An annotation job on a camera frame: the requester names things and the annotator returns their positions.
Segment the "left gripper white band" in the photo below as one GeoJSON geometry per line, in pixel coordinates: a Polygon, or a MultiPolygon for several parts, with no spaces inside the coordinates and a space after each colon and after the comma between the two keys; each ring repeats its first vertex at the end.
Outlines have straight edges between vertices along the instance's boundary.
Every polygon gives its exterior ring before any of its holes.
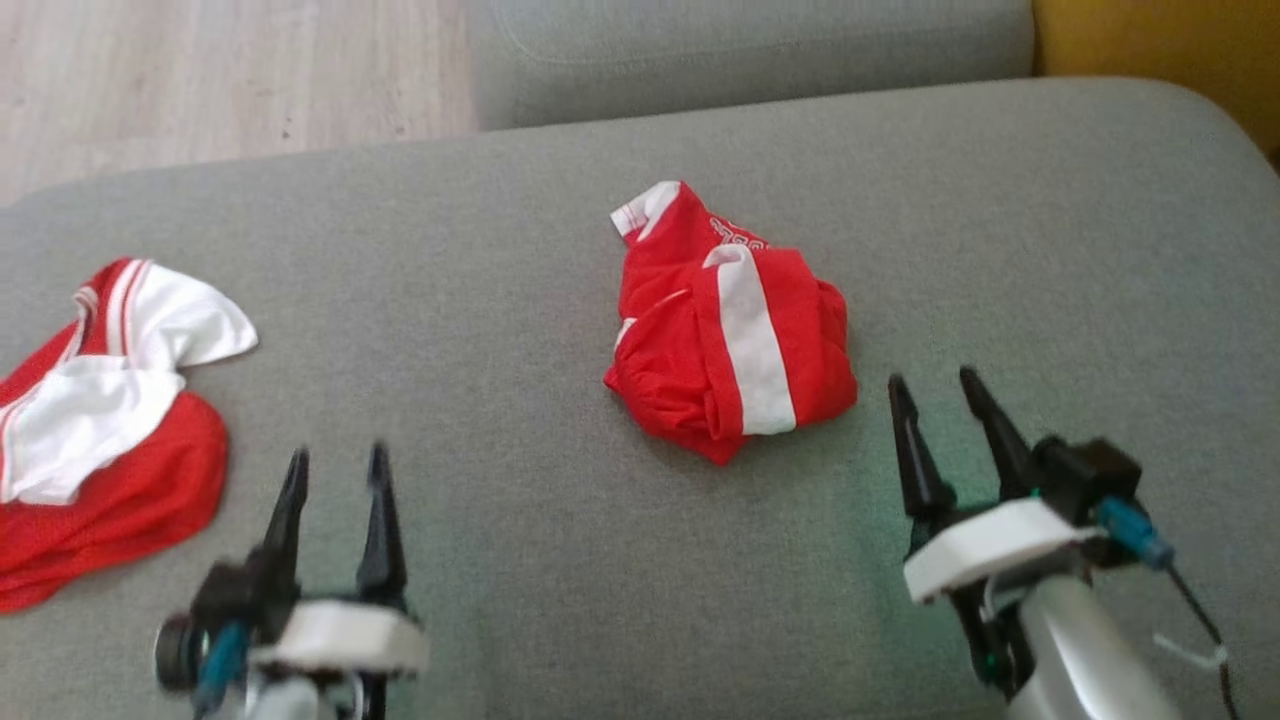
{"type": "MultiPolygon", "coordinates": [[[[255,588],[264,598],[293,602],[300,596],[296,570],[308,465],[308,448],[297,448],[266,533],[251,553],[255,588]]],[[[408,614],[388,609],[406,607],[407,570],[383,442],[371,447],[367,486],[371,506],[356,583],[358,597],[369,603],[302,602],[278,641],[252,648],[251,719],[383,719],[388,684],[430,667],[425,630],[408,614]]]]}

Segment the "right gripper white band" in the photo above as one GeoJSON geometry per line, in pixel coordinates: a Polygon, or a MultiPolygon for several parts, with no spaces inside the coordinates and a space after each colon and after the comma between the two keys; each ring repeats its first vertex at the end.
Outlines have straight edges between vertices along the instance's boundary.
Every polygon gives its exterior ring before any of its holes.
{"type": "Polygon", "coordinates": [[[905,514],[914,547],[902,565],[915,605],[950,603],[978,682],[1005,698],[1100,698],[1103,609],[1075,555],[1087,538],[1038,496],[1030,447],[974,366],[960,384],[980,423],[998,478],[995,509],[931,534],[925,521],[955,510],[957,496],[936,465],[901,374],[888,380],[905,514]]]}

